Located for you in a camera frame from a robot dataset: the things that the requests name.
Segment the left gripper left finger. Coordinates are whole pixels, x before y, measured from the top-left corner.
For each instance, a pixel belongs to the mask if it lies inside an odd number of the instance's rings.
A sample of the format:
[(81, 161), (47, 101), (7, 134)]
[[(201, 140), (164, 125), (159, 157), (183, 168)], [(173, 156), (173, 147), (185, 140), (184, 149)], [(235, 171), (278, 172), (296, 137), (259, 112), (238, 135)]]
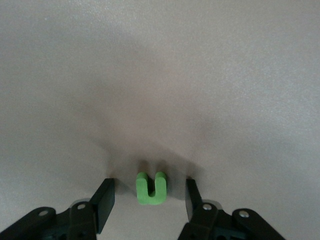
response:
[(2, 240), (96, 240), (115, 204), (115, 179), (106, 178), (88, 201), (57, 214), (36, 208), (0, 233)]

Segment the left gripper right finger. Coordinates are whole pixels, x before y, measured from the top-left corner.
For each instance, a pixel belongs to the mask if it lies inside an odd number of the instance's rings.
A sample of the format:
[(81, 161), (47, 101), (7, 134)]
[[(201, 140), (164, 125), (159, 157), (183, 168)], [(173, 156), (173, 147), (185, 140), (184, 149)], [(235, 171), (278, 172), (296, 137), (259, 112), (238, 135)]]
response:
[(216, 204), (204, 201), (194, 179), (185, 181), (188, 222), (180, 240), (284, 240), (256, 211), (239, 208), (227, 214)]

